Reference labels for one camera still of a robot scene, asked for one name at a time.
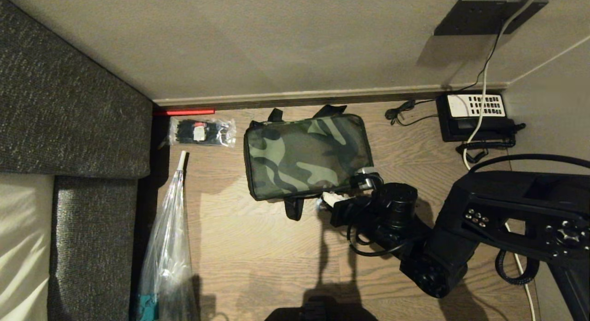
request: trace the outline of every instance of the power adapter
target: power adapter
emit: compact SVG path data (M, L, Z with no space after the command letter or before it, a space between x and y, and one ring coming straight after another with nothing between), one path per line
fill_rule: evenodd
M438 123L445 142L463 142L478 125L481 111L484 119L474 140L503 140L525 127L508 119L500 94L446 94L437 98Z

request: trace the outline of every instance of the baseboard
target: baseboard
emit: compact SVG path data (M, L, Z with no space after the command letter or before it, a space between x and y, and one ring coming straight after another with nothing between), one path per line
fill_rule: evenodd
M440 86L403 86L391 88L369 88L369 89L348 89L348 90L319 90L305 92L285 92L269 94L249 94L230 96L206 96L194 98L166 98L154 100L160 107L166 108L215 108L215 109L238 109L238 108L263 108L263 107L287 107L294 105L315 105L328 103L360 103L360 102L381 102L400 101L408 98L432 98L453 89L460 89L464 85ZM507 82L489 83L487 88L490 91L504 90ZM472 90L481 89L481 86L474 86Z

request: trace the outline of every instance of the clear plastic bag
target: clear plastic bag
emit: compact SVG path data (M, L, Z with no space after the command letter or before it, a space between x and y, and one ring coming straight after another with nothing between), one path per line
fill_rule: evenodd
M233 119L194 120L171 117L168 140L170 145L192 143L234 147L236 123Z
M184 208L181 154L152 228L139 281L136 321L198 321Z

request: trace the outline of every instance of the bag handle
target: bag handle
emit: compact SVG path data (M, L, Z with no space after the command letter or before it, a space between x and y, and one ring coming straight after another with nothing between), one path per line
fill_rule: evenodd
M335 115L341 115L342 113L344 113L345 110L346 105L334 107L333 105L326 104L313 117L316 119L318 117L331 117Z
M303 214L303 197L286 197L285 212L289 220L301 220Z
M272 112L268 115L267 121L270 121L271 123L283 121L283 111L276 108L272 109Z

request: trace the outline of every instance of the sofa cushion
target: sofa cushion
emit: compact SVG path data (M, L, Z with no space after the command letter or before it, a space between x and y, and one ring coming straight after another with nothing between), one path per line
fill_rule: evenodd
M0 0L0 172L149 173L152 103Z
M55 177L50 321L127 321L137 180Z

